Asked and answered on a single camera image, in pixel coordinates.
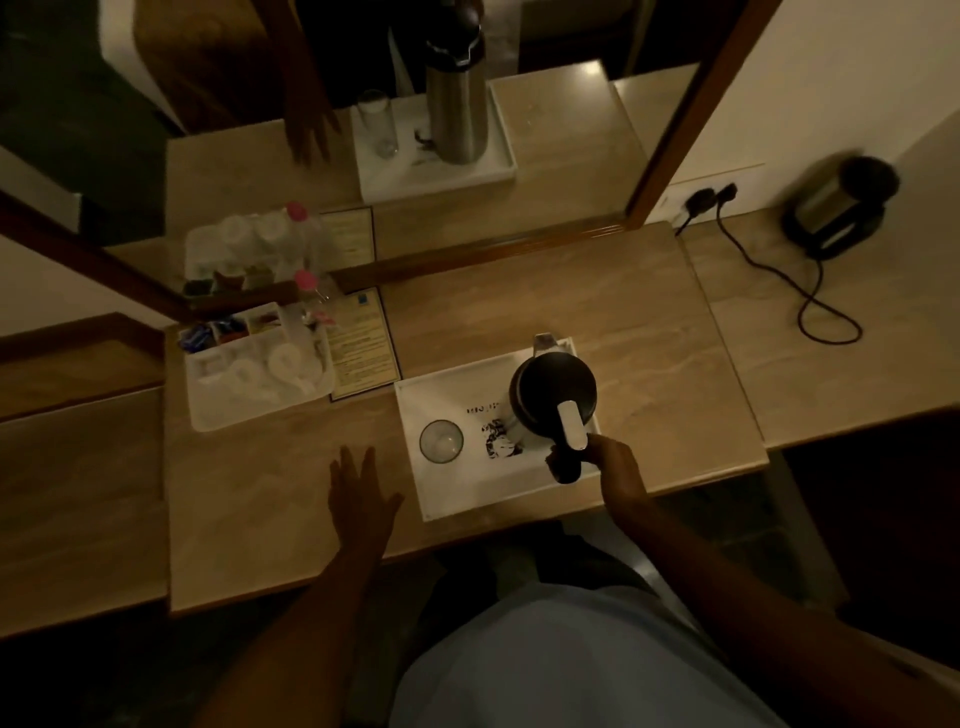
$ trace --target plug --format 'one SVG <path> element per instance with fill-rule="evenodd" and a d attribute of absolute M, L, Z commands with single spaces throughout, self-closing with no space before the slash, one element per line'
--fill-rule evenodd
<path fill-rule="evenodd" d="M 717 192 L 717 205 L 723 206 L 736 199 L 736 184 L 731 182 L 726 187 Z"/>
<path fill-rule="evenodd" d="M 686 214 L 694 218 L 697 215 L 702 215 L 713 209 L 713 206 L 716 204 L 717 196 L 713 188 L 704 187 L 703 189 L 698 189 L 686 199 L 684 209 L 686 210 Z"/>

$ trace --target pink bottle cap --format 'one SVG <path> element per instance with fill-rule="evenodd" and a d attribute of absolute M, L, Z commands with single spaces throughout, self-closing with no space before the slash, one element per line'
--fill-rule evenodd
<path fill-rule="evenodd" d="M 294 274 L 294 282 L 301 291 L 312 291 L 317 288 L 317 277 L 303 268 Z"/>
<path fill-rule="evenodd" d="M 287 203 L 286 210 L 287 217 L 289 217 L 295 223 L 302 223 L 307 218 L 306 207 L 300 203 Z"/>

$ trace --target thermos lid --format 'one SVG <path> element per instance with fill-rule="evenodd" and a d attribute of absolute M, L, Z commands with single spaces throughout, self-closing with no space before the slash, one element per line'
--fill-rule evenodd
<path fill-rule="evenodd" d="M 466 71 L 484 56 L 480 13 L 471 0 L 434 0 L 427 15 L 426 63 L 441 71 Z"/>
<path fill-rule="evenodd" d="M 843 190 L 861 203 L 882 205 L 900 189 L 897 170 L 876 157 L 846 159 L 838 176 Z"/>
<path fill-rule="evenodd" d="M 564 408 L 561 405 L 575 402 L 580 422 L 585 423 L 596 410 L 597 382 L 582 359 L 567 352 L 547 352 L 529 359 L 517 371 L 510 399 L 512 408 L 528 429 L 541 437 L 562 442 L 562 416 L 568 418 L 572 413 L 567 411 L 570 405 Z"/>

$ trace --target dark floor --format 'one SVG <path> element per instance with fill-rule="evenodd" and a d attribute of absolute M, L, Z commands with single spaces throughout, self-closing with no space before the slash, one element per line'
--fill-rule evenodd
<path fill-rule="evenodd" d="M 97 0 L 0 2 L 0 146 L 82 193 L 101 245 L 163 232 L 160 118 L 101 58 Z"/>
<path fill-rule="evenodd" d="M 758 578 L 791 598 L 806 598 L 796 559 L 759 475 L 665 496 L 659 503 Z M 366 627 L 360 647 L 372 644 L 369 651 L 381 662 L 367 663 L 348 705 L 358 706 L 361 717 L 382 715 L 389 707 L 383 691 L 373 687 L 374 673 L 396 663 L 390 654 L 396 633 L 416 621 L 443 572 L 433 557 L 423 557 L 385 567 L 378 575 L 361 618 Z M 8 675 L 0 681 L 4 713 L 27 716 L 21 724 L 4 724 L 186 726 L 237 653 L 298 593 L 179 619 L 168 619 L 165 604 L 153 603 L 0 642 L 0 667 Z"/>

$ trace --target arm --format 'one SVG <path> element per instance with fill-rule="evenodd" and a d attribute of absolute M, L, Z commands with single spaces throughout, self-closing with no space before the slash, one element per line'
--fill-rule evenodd
<path fill-rule="evenodd" d="M 283 77 L 284 129 L 294 162 L 310 165 L 311 134 L 317 140 L 324 159 L 330 161 L 324 120 L 336 133 L 341 133 L 340 122 L 326 97 L 324 81 L 317 71 L 290 4 L 288 0 L 252 2 L 267 30 Z"/>
<path fill-rule="evenodd" d="M 251 645 L 194 728 L 340 725 L 356 618 L 403 496 L 385 501 L 373 448 L 359 477 L 349 450 L 330 464 L 329 507 L 340 551 L 307 592 Z"/>
<path fill-rule="evenodd" d="M 590 435 L 616 524 L 657 566 L 737 673 L 772 705 L 818 725 L 960 725 L 960 704 L 903 674 L 841 622 L 808 612 L 661 512 L 623 443 Z"/>

